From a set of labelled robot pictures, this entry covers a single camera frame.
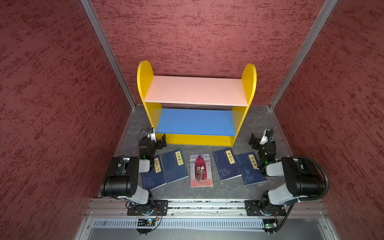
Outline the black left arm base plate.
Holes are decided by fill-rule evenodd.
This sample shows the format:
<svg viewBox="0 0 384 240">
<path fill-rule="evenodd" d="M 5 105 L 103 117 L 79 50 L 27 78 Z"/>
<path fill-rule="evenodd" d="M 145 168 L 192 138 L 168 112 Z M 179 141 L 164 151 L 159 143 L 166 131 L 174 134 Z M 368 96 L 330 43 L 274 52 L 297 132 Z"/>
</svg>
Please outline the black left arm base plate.
<svg viewBox="0 0 384 240">
<path fill-rule="evenodd" d="M 127 216 L 166 216 L 168 211 L 168 200 L 153 200 L 147 205 L 129 203 L 127 205 Z"/>
</svg>

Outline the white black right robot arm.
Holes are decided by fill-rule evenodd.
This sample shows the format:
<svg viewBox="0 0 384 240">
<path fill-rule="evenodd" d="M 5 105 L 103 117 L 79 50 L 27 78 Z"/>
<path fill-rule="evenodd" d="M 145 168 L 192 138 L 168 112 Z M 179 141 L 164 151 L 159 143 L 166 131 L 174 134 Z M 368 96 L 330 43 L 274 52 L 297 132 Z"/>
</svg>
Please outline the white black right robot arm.
<svg viewBox="0 0 384 240">
<path fill-rule="evenodd" d="M 267 177 L 284 177 L 280 187 L 263 193 L 260 199 L 262 210 L 291 206 L 301 201 L 322 199 L 329 190 L 329 178 L 315 160 L 304 156 L 290 156 L 276 159 L 277 146 L 273 139 L 274 130 L 265 130 L 262 138 L 251 134 L 249 145 L 257 150 L 257 170 Z"/>
</svg>

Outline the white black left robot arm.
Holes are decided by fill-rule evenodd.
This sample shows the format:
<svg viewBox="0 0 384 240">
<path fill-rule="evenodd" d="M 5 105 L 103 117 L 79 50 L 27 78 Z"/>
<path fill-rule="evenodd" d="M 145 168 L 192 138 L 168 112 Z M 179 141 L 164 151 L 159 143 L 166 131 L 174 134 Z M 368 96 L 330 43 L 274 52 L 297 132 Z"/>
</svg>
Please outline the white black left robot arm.
<svg viewBox="0 0 384 240">
<path fill-rule="evenodd" d="M 139 140 L 139 156 L 112 158 L 101 184 L 103 197 L 125 199 L 139 207 L 154 207 L 152 189 L 167 183 L 165 169 L 156 150 L 167 146 L 166 135 L 160 140 L 154 134 Z"/>
</svg>

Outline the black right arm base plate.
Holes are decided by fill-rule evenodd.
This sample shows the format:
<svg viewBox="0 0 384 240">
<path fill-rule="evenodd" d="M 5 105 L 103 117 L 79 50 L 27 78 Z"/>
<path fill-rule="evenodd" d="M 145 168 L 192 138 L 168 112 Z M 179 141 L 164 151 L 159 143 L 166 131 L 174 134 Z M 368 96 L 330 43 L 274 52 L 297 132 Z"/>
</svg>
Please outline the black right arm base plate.
<svg viewBox="0 0 384 240">
<path fill-rule="evenodd" d="M 247 216 L 258 216 L 258 217 L 273 217 L 276 214 L 281 216 L 286 216 L 286 211 L 284 206 L 272 205 L 268 201 L 245 201 L 245 209 Z"/>
</svg>

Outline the red Hamlet picture book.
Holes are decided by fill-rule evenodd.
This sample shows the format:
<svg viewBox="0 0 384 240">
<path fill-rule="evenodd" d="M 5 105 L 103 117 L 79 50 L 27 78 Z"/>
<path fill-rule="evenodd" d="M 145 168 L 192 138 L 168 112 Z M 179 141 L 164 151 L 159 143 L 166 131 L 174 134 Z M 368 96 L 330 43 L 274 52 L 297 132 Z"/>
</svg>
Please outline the red Hamlet picture book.
<svg viewBox="0 0 384 240">
<path fill-rule="evenodd" d="M 191 188 L 212 187 L 212 165 L 210 154 L 190 155 Z"/>
</svg>

